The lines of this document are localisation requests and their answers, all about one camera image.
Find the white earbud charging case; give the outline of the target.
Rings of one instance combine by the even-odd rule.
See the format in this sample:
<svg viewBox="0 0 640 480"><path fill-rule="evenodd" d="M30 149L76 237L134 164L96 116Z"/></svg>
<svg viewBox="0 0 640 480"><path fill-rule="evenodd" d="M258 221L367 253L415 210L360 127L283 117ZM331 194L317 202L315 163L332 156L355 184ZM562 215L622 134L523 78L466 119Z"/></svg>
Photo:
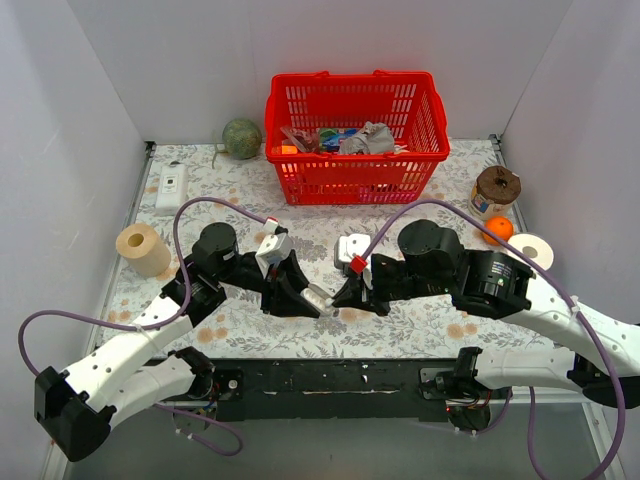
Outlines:
<svg viewBox="0 0 640 480"><path fill-rule="evenodd" d="M333 305L326 306L325 300L333 297L321 288L319 285L310 283L305 289L302 290L301 296L313 306L321 316L333 316L335 307Z"/></svg>

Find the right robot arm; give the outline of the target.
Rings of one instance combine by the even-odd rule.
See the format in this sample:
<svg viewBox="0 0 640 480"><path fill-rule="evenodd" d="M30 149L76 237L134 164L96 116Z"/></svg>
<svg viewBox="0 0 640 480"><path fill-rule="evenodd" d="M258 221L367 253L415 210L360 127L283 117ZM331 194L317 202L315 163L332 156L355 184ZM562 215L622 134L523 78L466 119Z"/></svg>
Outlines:
<svg viewBox="0 0 640 480"><path fill-rule="evenodd" d="M398 236L402 257L362 255L365 234L340 237L334 265L347 280L334 296L337 308L386 316L395 301L448 295L471 316L532 330L556 344L545 354L460 350L454 367L425 380L441 398L477 397L492 390L533 386L575 391L614 407L617 397L601 355L618 374L624 405L639 405L639 328L584 304L568 305L558 289L525 263L505 253L467 249L457 233L428 220L405 226Z"/></svg>

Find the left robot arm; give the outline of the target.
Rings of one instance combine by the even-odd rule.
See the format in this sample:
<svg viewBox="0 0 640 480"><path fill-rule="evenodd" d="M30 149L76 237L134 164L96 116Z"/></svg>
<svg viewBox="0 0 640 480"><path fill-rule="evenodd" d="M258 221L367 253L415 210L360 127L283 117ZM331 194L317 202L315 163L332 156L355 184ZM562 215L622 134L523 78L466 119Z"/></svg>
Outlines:
<svg viewBox="0 0 640 480"><path fill-rule="evenodd" d="M58 372L35 380L35 418L68 460L96 451L113 427L167 398L215 398L213 363L193 347L147 363L220 307L229 284L261 295L261 309L276 317L318 318L329 294L303 274L286 229L269 222L259 249L242 254L226 223L206 226L178 274L133 322L133 328Z"/></svg>

